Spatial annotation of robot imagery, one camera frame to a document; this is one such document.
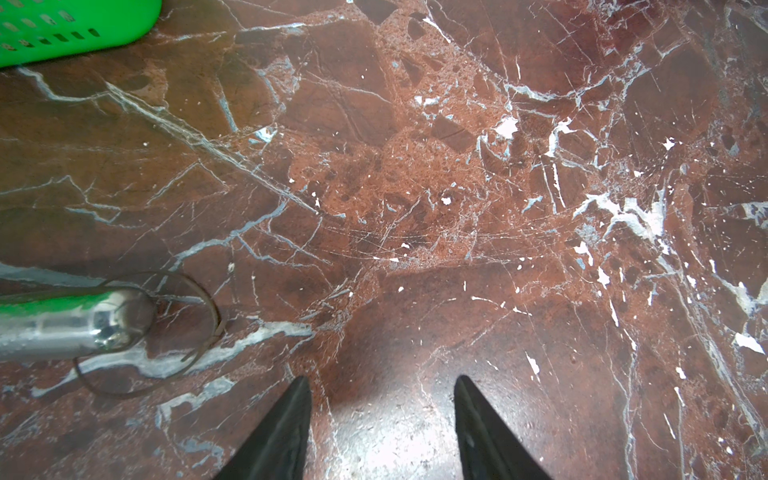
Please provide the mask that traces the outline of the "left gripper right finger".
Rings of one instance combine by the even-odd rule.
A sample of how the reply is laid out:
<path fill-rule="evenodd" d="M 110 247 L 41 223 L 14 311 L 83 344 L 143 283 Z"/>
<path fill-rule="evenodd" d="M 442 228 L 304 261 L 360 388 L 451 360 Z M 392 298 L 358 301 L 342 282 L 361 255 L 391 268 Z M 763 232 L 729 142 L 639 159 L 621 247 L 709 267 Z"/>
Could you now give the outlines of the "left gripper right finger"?
<path fill-rule="evenodd" d="M 467 375 L 456 380 L 454 405 L 464 479 L 551 479 Z"/>

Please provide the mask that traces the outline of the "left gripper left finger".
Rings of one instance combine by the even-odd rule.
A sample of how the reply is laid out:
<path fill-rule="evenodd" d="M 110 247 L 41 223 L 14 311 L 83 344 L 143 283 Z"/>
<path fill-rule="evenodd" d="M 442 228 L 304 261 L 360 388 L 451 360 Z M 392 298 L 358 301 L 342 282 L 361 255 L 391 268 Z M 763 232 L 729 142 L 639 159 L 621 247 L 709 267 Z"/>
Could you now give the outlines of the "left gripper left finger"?
<path fill-rule="evenodd" d="M 311 412 L 309 380 L 299 376 L 214 479 L 302 479 Z"/>

